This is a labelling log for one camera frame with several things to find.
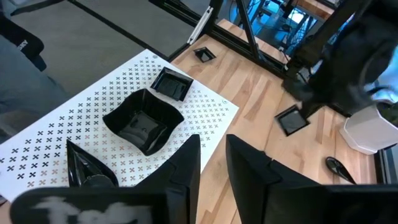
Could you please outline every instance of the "white container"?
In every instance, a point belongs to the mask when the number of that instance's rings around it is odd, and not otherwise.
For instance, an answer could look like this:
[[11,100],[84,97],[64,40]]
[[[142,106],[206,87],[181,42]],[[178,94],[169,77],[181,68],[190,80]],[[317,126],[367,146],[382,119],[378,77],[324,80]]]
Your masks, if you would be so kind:
[[367,155],[398,142],[398,128],[380,115],[376,105],[347,118],[340,133],[351,148]]

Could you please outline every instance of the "black spoon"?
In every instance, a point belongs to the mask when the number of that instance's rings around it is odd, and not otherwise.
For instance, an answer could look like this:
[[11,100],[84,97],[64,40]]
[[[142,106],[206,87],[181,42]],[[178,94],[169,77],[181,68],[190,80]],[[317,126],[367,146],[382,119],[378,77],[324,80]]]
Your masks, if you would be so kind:
[[356,184],[355,180],[353,179],[351,174],[349,174],[346,167],[336,158],[327,157],[326,166],[332,173],[338,175],[341,178],[344,178],[345,180],[351,182],[352,184]]

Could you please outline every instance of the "white perforated board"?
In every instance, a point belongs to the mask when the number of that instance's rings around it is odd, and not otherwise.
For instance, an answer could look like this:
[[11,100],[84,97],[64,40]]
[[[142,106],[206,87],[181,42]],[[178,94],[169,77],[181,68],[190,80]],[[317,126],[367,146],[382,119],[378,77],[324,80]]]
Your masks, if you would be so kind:
[[[163,67],[186,75],[145,50],[0,145],[0,195],[13,201],[29,189],[68,186],[67,138],[105,163],[120,186],[126,187],[138,184],[192,134],[199,134],[202,171],[238,107],[198,81],[193,82],[184,102],[156,93],[149,87]],[[102,120],[141,88],[176,107],[185,118],[167,144],[149,157],[114,135]]]

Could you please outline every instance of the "white pegboard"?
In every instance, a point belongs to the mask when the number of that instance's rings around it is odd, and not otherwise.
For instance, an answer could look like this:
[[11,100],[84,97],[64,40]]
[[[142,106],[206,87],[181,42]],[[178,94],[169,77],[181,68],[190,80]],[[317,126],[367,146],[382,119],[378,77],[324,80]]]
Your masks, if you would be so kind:
[[[13,201],[29,189],[68,186],[66,139],[105,163],[118,177],[120,186],[134,186],[192,134],[199,134],[202,171],[238,107],[198,81],[193,82],[184,102],[156,93],[149,87],[163,67],[184,74],[145,50],[0,145],[0,195]],[[148,157],[114,135],[102,120],[141,88],[176,107],[185,118],[167,144]]]

